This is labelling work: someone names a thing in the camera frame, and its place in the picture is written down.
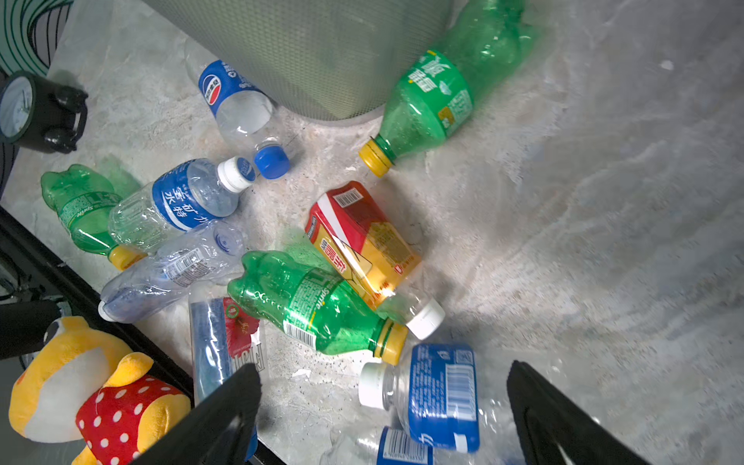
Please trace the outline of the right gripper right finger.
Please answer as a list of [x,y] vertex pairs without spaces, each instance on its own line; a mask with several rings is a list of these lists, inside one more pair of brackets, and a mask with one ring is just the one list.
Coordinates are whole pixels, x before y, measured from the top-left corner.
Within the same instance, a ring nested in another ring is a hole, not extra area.
[[645,464],[527,362],[513,362],[507,392],[528,464]]

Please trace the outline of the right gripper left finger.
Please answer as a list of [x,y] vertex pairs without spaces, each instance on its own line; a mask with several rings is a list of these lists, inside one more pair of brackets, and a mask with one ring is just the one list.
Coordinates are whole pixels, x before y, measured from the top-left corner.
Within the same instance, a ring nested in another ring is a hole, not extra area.
[[245,364],[136,464],[243,464],[262,399],[260,374]]

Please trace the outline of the red yellow label tea bottle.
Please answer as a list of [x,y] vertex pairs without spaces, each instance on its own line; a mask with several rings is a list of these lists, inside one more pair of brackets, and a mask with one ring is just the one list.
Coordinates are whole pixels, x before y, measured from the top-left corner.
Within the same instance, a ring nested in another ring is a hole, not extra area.
[[321,195],[310,208],[305,233],[373,311],[420,340],[442,325],[446,312],[424,290],[422,258],[360,182]]

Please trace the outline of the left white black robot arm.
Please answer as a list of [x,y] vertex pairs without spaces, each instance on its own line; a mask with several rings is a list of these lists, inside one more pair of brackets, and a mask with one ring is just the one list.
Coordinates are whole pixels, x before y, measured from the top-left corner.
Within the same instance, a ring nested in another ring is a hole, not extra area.
[[50,300],[2,304],[0,360],[40,351],[48,327],[60,316],[58,305]]

